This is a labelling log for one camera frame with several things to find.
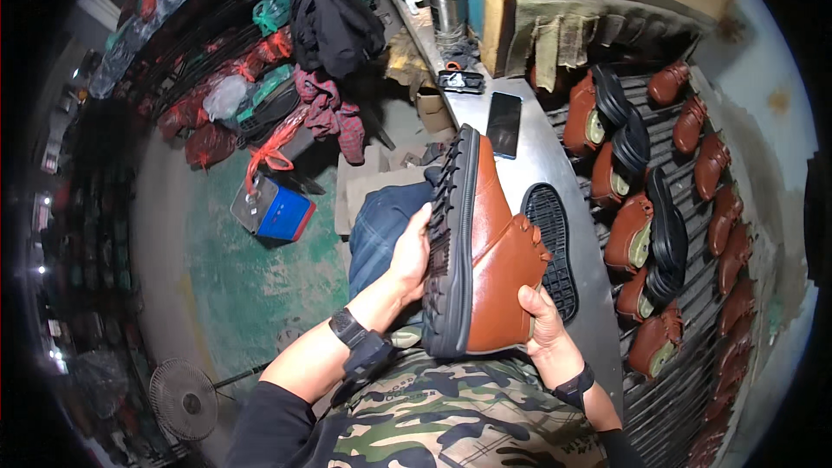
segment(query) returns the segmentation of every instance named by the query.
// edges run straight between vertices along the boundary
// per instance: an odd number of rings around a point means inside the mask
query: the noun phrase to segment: metal workbench
[[[403,1],[392,2],[435,77],[444,69],[444,63],[434,42],[429,8],[421,8],[413,16]],[[523,99],[517,158],[496,158],[497,175],[513,213],[520,213],[523,195],[538,182],[548,182],[560,193],[569,219],[569,258],[580,300],[580,310],[567,330],[592,365],[598,383],[610,394],[619,416],[623,416],[618,320],[588,202],[531,86],[523,78],[491,78],[482,64],[478,67],[475,70],[486,77],[485,94],[442,93],[448,110],[458,127],[467,123],[485,133],[492,93],[498,91]]]

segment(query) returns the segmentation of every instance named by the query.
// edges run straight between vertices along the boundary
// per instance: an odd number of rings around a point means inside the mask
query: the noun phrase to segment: black wrist strap
[[[581,412],[584,412],[586,408],[583,405],[583,393],[592,388],[592,384],[594,383],[595,373],[592,372],[589,364],[584,361],[583,371],[573,379],[555,387],[552,393],[557,399],[567,403],[567,405],[572,405]]]

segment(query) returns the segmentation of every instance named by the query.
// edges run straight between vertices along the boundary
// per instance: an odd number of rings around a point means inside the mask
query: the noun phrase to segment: black rubber sole
[[[552,254],[543,274],[543,287],[568,325],[577,315],[579,300],[569,262],[569,220],[561,196],[551,184],[533,184],[523,196],[523,214],[540,228],[541,240]]]
[[[630,176],[640,175],[650,162],[650,134],[641,114],[632,105],[627,126],[612,135],[612,155]]]
[[[653,222],[650,223],[650,251],[656,265],[667,273],[685,271],[687,263],[687,231],[679,208],[661,169],[647,175],[647,198],[653,203]]]
[[[618,128],[627,125],[630,102],[624,95],[621,80],[612,67],[594,65],[591,67],[592,81],[595,82],[595,104],[598,110]]]
[[[422,297],[422,345],[434,358],[465,354],[471,326],[471,228],[477,187],[479,132],[463,125],[448,147],[433,189],[430,258]]]

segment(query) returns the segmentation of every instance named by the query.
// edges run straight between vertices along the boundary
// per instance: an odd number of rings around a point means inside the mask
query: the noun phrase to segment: cardboard box
[[[429,133],[437,133],[440,130],[452,129],[453,120],[445,100],[439,94],[416,94],[416,110],[422,120],[424,128]]]

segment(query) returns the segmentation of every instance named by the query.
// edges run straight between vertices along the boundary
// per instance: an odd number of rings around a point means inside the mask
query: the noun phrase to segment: unfinished shoe
[[[585,157],[604,141],[604,125],[595,108],[592,71],[569,92],[569,113],[563,129],[563,146],[576,156]]]
[[[705,407],[705,422],[714,421],[722,413],[722,409],[729,406],[736,399],[740,386],[736,383],[728,387],[725,392],[717,392],[714,399]]]
[[[681,332],[681,312],[673,301],[659,316],[639,326],[627,359],[630,367],[649,379],[658,376],[681,347]]]
[[[745,349],[734,356],[720,374],[720,382],[716,386],[716,393],[720,394],[728,390],[728,387],[736,383],[742,383],[745,374],[748,373],[748,359],[751,356],[751,348]]]
[[[569,262],[569,221],[560,194],[551,184],[539,182],[523,196],[523,214],[540,228],[541,241],[552,258],[546,264],[543,287],[561,313],[563,325],[577,315],[578,297]]]
[[[722,353],[716,361],[716,373],[719,376],[725,374],[728,365],[743,352],[751,348],[751,324],[754,322],[754,315],[745,315],[734,325],[722,348]]]
[[[731,294],[725,299],[719,320],[719,333],[723,337],[734,328],[736,321],[754,311],[754,281],[745,276],[737,281]]]
[[[693,165],[693,179],[696,191],[704,201],[714,198],[716,184],[720,182],[722,171],[731,164],[731,151],[720,140],[719,133],[710,133],[702,140],[702,147],[696,164]]]
[[[734,187],[734,184],[725,184],[714,197],[714,214],[708,225],[708,249],[714,257],[722,255],[728,235],[742,215],[742,199],[734,192]]]
[[[716,282],[720,287],[720,294],[725,296],[731,292],[736,282],[736,276],[751,258],[752,239],[748,236],[748,224],[740,223],[734,226],[728,235],[725,250],[720,255],[719,269]]]
[[[604,262],[619,271],[636,274],[650,254],[650,222],[653,203],[644,192],[630,197],[612,221],[604,248]]]
[[[647,280],[647,268],[642,267],[638,273],[621,286],[621,292],[616,300],[616,311],[622,317],[628,317],[636,322],[643,322],[650,317],[655,308],[644,293],[644,282]]]
[[[650,135],[641,114],[627,103],[627,124],[612,136],[612,155],[630,177],[641,175],[650,161]]]
[[[540,284],[551,255],[540,228],[512,217],[491,143],[469,125],[449,145],[432,207],[425,351],[456,358],[525,342],[532,323],[517,291]]]
[[[708,109],[696,94],[682,105],[679,119],[673,125],[673,144],[679,152],[692,154],[696,150],[707,117]]]
[[[612,143],[607,141],[592,165],[590,196],[602,208],[618,208],[630,185],[612,167]]]
[[[691,68],[681,60],[673,62],[650,78],[647,93],[662,107],[673,103],[679,95],[679,89],[691,77]]]

